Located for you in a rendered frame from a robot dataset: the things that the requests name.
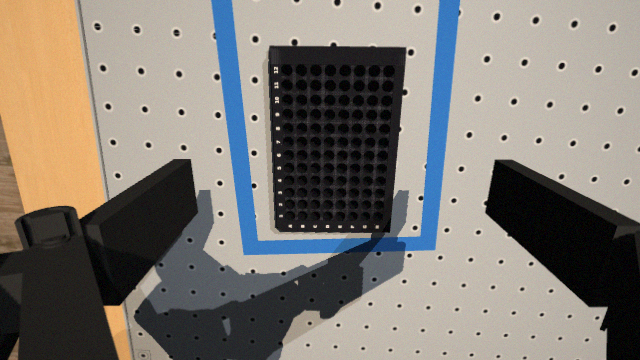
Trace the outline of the blue tape outline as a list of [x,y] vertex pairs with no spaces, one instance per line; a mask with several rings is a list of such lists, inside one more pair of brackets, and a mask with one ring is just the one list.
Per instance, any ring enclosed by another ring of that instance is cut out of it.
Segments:
[[244,255],[435,250],[460,0],[439,0],[419,237],[258,241],[232,0],[211,0]]

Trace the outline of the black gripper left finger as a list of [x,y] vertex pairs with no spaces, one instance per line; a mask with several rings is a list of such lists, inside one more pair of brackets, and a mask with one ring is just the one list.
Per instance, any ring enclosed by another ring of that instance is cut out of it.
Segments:
[[191,159],[173,159],[80,219],[72,206],[19,217],[23,250],[0,254],[0,360],[18,338],[18,360],[119,360],[104,306],[120,306],[197,213]]

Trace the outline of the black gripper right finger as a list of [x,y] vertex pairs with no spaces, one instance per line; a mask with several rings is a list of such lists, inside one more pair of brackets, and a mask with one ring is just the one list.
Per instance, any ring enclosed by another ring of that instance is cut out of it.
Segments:
[[514,160],[485,213],[588,307],[608,307],[606,360],[640,360],[640,223]]

